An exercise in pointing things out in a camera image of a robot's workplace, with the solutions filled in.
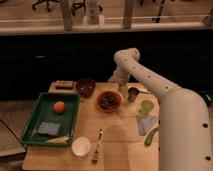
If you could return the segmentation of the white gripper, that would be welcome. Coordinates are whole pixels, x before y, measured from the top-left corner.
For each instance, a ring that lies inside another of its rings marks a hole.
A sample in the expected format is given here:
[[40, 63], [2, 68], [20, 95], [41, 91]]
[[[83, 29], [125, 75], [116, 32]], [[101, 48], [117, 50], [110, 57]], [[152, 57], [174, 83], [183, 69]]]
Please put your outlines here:
[[121, 67], [116, 67], [113, 75], [108, 79], [109, 83], [117, 83], [119, 85], [119, 91], [124, 98], [128, 97], [128, 87], [126, 84], [129, 82], [130, 74], [122, 69]]

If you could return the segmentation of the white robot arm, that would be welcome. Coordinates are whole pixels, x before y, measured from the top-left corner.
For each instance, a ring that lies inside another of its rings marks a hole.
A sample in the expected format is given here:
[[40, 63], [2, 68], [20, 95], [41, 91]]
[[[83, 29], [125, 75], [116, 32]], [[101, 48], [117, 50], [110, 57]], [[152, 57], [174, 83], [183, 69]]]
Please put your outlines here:
[[137, 48], [114, 54], [110, 82], [125, 86], [133, 76], [159, 100], [159, 171], [213, 171], [208, 107], [203, 98], [139, 63]]

